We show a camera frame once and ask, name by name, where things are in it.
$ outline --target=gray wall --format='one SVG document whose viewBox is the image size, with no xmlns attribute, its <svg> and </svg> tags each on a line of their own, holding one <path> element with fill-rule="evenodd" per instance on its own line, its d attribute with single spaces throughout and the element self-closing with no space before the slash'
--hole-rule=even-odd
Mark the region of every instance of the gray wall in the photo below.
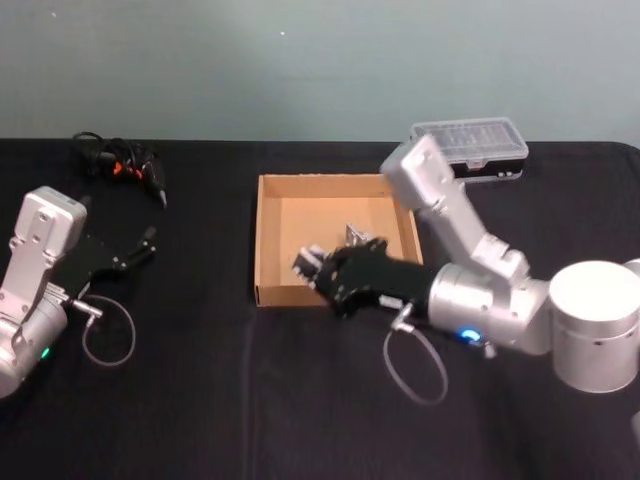
<svg viewBox="0 0 640 480">
<path fill-rule="evenodd" d="M 0 136 L 640 145 L 633 0 L 5 0 Z"/>
</svg>

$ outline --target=open cardboard box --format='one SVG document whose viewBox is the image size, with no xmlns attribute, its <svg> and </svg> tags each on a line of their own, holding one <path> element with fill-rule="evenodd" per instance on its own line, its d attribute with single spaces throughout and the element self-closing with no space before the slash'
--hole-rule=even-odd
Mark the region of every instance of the open cardboard box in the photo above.
<svg viewBox="0 0 640 480">
<path fill-rule="evenodd" d="M 382 175 L 261 175 L 255 294 L 260 306 L 324 305 L 291 269 L 300 248 L 345 246 L 346 224 L 389 241 L 389 255 L 422 263 L 413 213 Z"/>
</svg>

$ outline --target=plastic storage box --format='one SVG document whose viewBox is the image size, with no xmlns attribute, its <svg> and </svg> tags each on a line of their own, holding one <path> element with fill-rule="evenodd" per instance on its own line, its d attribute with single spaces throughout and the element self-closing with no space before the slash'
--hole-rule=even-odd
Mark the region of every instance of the plastic storage box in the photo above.
<svg viewBox="0 0 640 480">
<path fill-rule="evenodd" d="M 412 141 L 432 135 L 456 177 L 465 181 L 518 178 L 529 155 L 527 144 L 506 117 L 415 123 L 409 135 Z"/>
</svg>

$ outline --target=black tablecloth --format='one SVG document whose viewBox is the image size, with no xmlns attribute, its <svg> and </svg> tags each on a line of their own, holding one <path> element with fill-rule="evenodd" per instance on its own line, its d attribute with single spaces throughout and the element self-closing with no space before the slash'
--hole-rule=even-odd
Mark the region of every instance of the black tablecloth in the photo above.
<svg viewBox="0 0 640 480">
<path fill-rule="evenodd" d="M 434 338 L 450 392 L 407 400 L 381 345 L 390 317 L 336 321 L 325 309 L 257 309 L 251 294 L 260 173 L 372 172 L 391 144 L 156 142 L 163 212 L 131 185 L 87 182 L 63 141 L 0 141 L 0 239 L 22 196 L 47 184 L 93 196 L 87 230 L 126 247 L 158 228 L 158 256 L 103 284 L 134 315 L 139 344 L 105 371 L 80 348 L 81 318 L 24 388 L 0 403 L 3 478 L 640 478 L 629 427 L 640 382 L 588 395 L 548 357 L 494 360 Z M 532 143 L 525 177 L 471 185 L 489 230 L 548 279 L 584 259 L 640 257 L 640 154 L 612 143 Z M 421 226 L 423 253 L 430 258 Z M 0 266 L 9 258 L 0 250 Z M 410 339 L 399 364 L 438 387 Z"/>
</svg>

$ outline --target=blue led light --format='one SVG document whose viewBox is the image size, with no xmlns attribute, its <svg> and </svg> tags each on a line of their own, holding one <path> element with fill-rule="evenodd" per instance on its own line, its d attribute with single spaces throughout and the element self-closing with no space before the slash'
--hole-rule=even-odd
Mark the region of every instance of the blue led light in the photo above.
<svg viewBox="0 0 640 480">
<path fill-rule="evenodd" d="M 482 335 L 480 335 L 480 333 L 470 328 L 465 328 L 464 330 L 461 330 L 458 335 L 463 340 L 467 340 L 469 342 L 479 342 L 482 339 Z"/>
</svg>

